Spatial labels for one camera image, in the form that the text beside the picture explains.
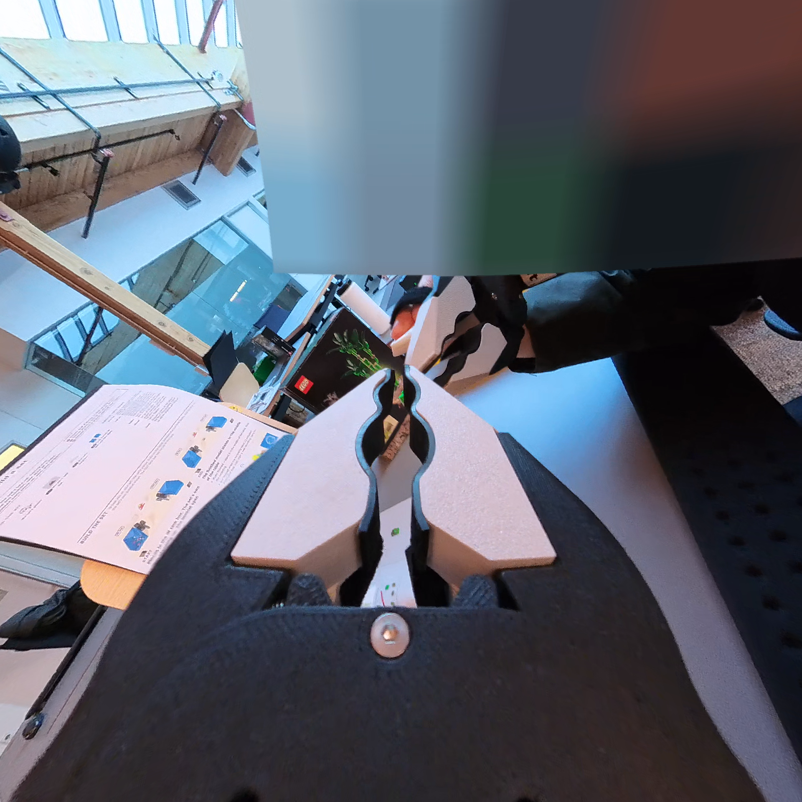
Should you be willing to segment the grey desk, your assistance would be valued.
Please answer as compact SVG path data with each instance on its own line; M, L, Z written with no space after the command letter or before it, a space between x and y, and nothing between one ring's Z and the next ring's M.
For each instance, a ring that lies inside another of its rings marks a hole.
M703 705L766 800L800 800L800 764L610 359L502 371L456 397L511 434L627 551Z

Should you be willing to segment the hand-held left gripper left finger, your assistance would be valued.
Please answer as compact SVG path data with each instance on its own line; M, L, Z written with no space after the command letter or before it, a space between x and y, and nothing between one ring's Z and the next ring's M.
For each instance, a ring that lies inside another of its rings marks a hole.
M234 563L315 574L360 605L383 552L372 465L385 448L391 370L365 379L295 436L231 553Z

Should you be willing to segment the black perforated mat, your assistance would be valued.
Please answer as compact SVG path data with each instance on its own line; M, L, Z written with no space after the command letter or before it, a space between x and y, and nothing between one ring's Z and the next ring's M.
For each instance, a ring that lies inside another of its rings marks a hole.
M614 357L801 756L801 431L716 333Z

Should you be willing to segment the black bamboo set box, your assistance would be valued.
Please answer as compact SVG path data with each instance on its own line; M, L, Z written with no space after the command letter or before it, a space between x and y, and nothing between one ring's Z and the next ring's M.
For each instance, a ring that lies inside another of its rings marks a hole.
M305 408L306 413L289 412L289 402L282 399L276 407L276 411L282 413L279 419L301 426L309 414L323 412L365 378L386 368L395 373L395 389L392 411L384 420L383 457L392 460L409 433L403 405L404 359L395 357L390 346L347 308L338 309L326 318L284 380L283 398Z

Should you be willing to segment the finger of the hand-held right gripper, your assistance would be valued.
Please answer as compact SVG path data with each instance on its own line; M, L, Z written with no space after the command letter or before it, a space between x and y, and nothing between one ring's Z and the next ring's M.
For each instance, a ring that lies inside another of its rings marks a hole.
M521 333L505 332L494 325L473 326L445 348L440 362L440 386L450 386L491 376L508 366L520 350Z
M419 310L407 349L407 366L426 376L474 376L472 354L452 354L442 360L444 343L454 335L457 320L473 313L472 294L429 295Z

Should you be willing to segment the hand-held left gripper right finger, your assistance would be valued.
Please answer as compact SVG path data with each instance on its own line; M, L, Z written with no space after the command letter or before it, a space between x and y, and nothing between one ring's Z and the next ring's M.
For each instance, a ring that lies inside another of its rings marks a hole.
M473 575L549 566L546 531L499 434L418 369L404 369L412 481L406 560L419 607L444 607Z

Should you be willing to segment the paper towel roll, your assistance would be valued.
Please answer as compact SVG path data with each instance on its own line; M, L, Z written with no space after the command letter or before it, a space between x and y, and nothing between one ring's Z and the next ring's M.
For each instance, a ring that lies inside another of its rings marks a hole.
M340 303L346 306L352 314L359 317L377 336L385 336L391 330L390 316L368 295L364 289L347 280L337 290Z

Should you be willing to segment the person's right forearm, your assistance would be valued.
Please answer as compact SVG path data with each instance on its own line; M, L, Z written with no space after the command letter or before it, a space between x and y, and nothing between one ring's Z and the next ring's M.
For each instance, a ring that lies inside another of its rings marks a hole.
M765 293L760 283L748 265L559 274L524 292L533 356L510 368L546 373L686 342L734 322Z

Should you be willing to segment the printed instruction sheet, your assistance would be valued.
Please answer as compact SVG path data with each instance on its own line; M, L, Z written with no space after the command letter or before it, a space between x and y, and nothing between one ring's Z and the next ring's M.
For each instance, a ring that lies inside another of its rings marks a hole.
M2 474L2 539L146 575L285 435L187 391L102 386Z

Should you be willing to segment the black cloth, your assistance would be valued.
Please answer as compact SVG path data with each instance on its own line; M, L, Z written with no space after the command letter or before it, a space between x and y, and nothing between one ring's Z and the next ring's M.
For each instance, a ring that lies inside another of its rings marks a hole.
M58 589L50 598L17 612L1 625L1 648L41 650L72 647L98 609L80 582Z

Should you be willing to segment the wooden beam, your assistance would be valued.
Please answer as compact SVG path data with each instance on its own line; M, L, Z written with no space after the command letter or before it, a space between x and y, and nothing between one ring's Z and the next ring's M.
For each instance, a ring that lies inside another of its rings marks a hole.
M1 204L2 245L114 314L168 354L204 366L210 346Z

